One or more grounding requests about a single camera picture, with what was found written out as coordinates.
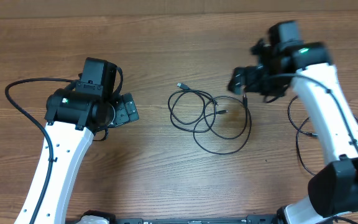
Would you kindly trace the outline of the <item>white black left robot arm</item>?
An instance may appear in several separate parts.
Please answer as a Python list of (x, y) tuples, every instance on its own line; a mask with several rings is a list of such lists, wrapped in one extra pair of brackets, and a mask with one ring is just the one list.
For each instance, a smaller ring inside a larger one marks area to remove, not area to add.
[(67, 208), (82, 160), (100, 131), (139, 119), (130, 93), (115, 85), (117, 65), (88, 57), (77, 80), (50, 95), (43, 149), (16, 223), (65, 223)]

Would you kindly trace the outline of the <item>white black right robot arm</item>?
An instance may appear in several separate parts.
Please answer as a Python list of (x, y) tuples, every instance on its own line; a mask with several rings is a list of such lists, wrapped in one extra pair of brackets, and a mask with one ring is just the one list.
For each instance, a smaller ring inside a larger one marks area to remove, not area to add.
[(281, 97), (291, 88), (308, 112), (325, 162), (308, 182), (307, 196), (280, 208), (272, 222), (321, 223), (358, 212), (358, 123), (326, 46), (304, 42), (295, 21), (275, 24), (268, 37), (251, 49), (258, 64), (235, 68), (228, 89)]

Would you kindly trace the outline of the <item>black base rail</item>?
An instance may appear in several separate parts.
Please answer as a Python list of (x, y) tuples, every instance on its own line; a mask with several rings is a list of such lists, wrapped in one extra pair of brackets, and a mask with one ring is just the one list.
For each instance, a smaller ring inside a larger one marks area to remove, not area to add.
[(274, 224), (282, 223), (276, 215), (247, 215), (234, 218), (168, 218), (142, 219), (117, 218), (112, 213), (88, 210), (80, 218), (66, 219), (66, 224), (75, 223), (111, 223), (111, 224)]

